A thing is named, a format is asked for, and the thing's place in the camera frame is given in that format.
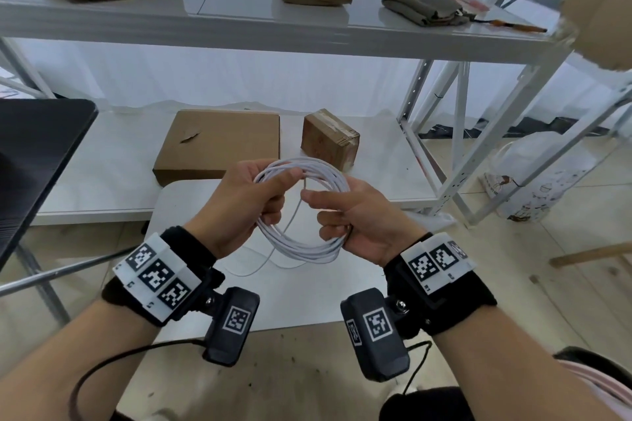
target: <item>tiled floor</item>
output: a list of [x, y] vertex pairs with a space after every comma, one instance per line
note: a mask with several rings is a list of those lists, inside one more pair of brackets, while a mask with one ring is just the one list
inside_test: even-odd
[[[445, 169], [449, 143], [430, 141]], [[603, 138], [589, 140], [589, 146], [602, 154], [611, 148]], [[517, 224], [493, 214], [477, 227], [459, 223], [448, 232], [477, 260], [478, 273], [501, 307], [547, 349], [588, 346], [632, 367], [629, 265], [604, 259], [553, 269], [547, 263], [564, 253], [632, 239], [632, 148], [612, 154], [579, 185], [541, 223]], [[482, 191], [478, 182], [463, 190], [472, 208], [486, 201]], [[138, 244], [141, 225], [35, 227], [25, 242], [47, 269]], [[53, 283], [71, 314], [97, 295], [106, 271], [101, 265]], [[12, 258], [0, 283], [22, 276]], [[0, 372], [55, 329], [35, 289], [0, 298]], [[421, 355], [412, 353], [412, 366]], [[397, 382], [406, 380], [402, 376]], [[415, 384], [453, 383], [432, 348]], [[189, 346], [151, 352], [119, 407], [138, 419], [162, 407], [191, 421], [375, 419], [392, 385], [362, 377], [344, 326], [331, 323], [252, 333], [231, 369], [205, 363]]]

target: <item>person's left hand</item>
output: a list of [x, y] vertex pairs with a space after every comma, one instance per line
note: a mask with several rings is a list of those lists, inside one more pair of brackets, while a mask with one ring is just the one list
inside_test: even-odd
[[254, 183], [255, 177], [273, 161], [241, 161], [226, 170], [206, 205], [184, 225], [217, 259], [241, 247], [259, 217], [266, 225], [280, 222], [284, 194], [303, 177], [303, 170], [292, 168], [266, 182]]

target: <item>plastic bag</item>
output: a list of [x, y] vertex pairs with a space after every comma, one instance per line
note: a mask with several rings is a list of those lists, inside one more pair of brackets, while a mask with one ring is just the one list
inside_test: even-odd
[[[537, 132], [510, 142], [492, 157], [489, 170], [480, 178], [490, 197], [511, 191], [514, 178], [551, 146], [560, 143], [557, 132]], [[577, 144], [498, 207], [498, 214], [513, 221], [537, 221], [579, 179], [595, 168], [597, 160], [581, 144]]]

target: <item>metal table leg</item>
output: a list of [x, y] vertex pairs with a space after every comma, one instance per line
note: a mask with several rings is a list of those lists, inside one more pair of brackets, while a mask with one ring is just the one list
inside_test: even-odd
[[[29, 276], [42, 273], [42, 267], [37, 262], [35, 255], [24, 245], [18, 245], [15, 249], [15, 253]], [[55, 321], [57, 321], [60, 326], [68, 324], [70, 322], [70, 315], [68, 315], [55, 290], [52, 289], [51, 283], [42, 282], [36, 285], [36, 289]]]

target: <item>folded fabric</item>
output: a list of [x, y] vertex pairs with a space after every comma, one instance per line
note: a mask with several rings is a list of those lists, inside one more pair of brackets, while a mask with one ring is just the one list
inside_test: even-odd
[[382, 0], [382, 4], [419, 26], [460, 26], [470, 21], [455, 0]]

